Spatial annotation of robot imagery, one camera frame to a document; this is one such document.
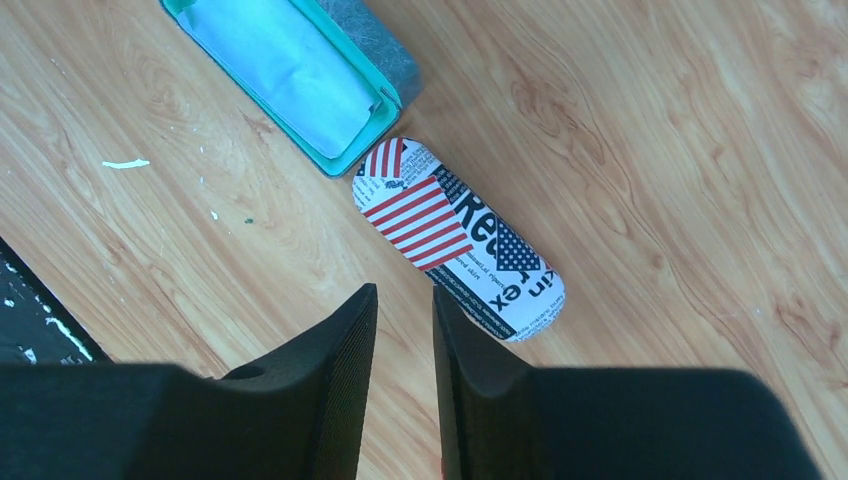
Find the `light blue cloth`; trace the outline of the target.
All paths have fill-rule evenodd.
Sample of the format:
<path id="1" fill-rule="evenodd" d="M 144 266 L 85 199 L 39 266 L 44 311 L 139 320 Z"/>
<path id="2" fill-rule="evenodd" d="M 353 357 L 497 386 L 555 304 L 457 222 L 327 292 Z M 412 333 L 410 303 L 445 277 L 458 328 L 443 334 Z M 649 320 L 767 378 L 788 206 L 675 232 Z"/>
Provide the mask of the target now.
<path id="1" fill-rule="evenodd" d="M 196 1 L 177 20 L 324 157 L 341 156 L 382 103 L 288 1 Z"/>

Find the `grey-green glasses case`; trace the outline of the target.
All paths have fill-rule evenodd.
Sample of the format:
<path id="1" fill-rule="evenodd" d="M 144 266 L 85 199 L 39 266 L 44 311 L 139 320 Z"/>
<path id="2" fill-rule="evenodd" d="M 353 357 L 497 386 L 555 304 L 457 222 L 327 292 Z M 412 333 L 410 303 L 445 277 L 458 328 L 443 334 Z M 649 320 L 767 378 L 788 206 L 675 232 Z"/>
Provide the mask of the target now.
<path id="1" fill-rule="evenodd" d="M 398 179 L 382 138 L 422 90 L 362 1 L 164 1 L 164 11 L 326 176 Z"/>

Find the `flag print glasses case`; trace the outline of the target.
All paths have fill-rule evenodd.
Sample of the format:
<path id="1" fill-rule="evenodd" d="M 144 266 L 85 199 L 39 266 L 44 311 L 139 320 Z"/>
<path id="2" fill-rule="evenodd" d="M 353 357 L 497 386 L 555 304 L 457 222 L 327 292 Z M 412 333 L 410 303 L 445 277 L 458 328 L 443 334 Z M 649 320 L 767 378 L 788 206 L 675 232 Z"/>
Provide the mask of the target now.
<path id="1" fill-rule="evenodd" d="M 352 187 L 370 225 L 497 339 L 527 340 L 563 309 L 561 276 L 423 144 L 381 142 Z"/>

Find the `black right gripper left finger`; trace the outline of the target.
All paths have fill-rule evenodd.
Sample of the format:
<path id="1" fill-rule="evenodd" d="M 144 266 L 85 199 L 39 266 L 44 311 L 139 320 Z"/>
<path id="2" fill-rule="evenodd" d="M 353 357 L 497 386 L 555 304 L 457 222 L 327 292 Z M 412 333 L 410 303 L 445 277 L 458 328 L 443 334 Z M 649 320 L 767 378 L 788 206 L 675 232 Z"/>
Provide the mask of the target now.
<path id="1" fill-rule="evenodd" d="M 5 365 L 5 479 L 353 479 L 374 284 L 219 379 L 175 364 Z"/>

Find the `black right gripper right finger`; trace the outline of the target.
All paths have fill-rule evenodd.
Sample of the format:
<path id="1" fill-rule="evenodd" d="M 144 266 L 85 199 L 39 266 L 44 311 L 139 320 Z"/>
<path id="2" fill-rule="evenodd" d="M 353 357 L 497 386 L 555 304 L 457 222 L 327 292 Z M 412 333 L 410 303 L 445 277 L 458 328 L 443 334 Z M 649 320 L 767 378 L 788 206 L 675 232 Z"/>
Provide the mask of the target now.
<path id="1" fill-rule="evenodd" d="M 777 396 L 721 368 L 535 367 L 433 291 L 446 479 L 818 479 Z"/>

